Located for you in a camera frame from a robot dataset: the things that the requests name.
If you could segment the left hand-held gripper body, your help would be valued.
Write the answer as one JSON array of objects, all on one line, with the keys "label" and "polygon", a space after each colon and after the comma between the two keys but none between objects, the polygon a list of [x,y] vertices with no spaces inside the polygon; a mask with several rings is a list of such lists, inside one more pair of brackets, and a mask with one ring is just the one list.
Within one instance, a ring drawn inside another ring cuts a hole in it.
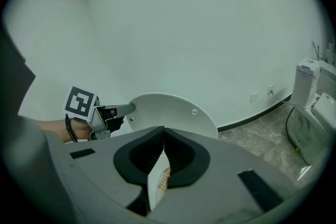
[{"label": "left hand-held gripper body", "polygon": [[107,129],[107,119],[116,118],[116,109],[101,106],[96,93],[71,84],[67,92],[62,112],[66,115],[65,125],[70,138],[78,139],[70,120],[83,120],[90,127],[89,140],[109,138],[111,132]]}]

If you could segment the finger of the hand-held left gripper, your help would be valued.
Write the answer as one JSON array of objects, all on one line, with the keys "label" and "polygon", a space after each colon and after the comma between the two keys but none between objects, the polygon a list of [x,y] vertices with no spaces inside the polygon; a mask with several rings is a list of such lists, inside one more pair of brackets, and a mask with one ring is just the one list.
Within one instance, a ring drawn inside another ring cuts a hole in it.
[{"label": "finger of the hand-held left gripper", "polygon": [[117,105],[116,106],[116,116],[126,116],[133,113],[136,107],[133,103]]},{"label": "finger of the hand-held left gripper", "polygon": [[114,131],[119,130],[121,125],[124,122],[123,119],[124,119],[124,117],[107,119],[107,129],[110,132],[114,132]]}]

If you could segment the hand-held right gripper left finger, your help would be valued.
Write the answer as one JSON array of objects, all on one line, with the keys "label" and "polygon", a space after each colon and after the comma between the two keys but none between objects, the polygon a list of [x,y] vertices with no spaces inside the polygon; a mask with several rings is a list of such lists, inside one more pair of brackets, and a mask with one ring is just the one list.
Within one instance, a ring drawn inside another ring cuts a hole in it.
[{"label": "hand-held right gripper left finger", "polygon": [[67,217],[148,217],[148,174],[163,139],[159,126],[102,141],[56,142]]}]

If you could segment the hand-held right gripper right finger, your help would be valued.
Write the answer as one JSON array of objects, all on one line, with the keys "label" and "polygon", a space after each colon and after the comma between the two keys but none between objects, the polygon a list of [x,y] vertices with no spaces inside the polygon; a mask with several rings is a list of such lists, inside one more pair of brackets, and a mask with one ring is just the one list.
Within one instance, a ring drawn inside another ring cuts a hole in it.
[{"label": "hand-held right gripper right finger", "polygon": [[263,214],[239,178],[255,171],[283,200],[297,191],[281,171],[246,149],[221,140],[178,131],[204,146],[210,155],[205,174],[188,187],[169,189],[151,212],[162,223],[240,223]]}]

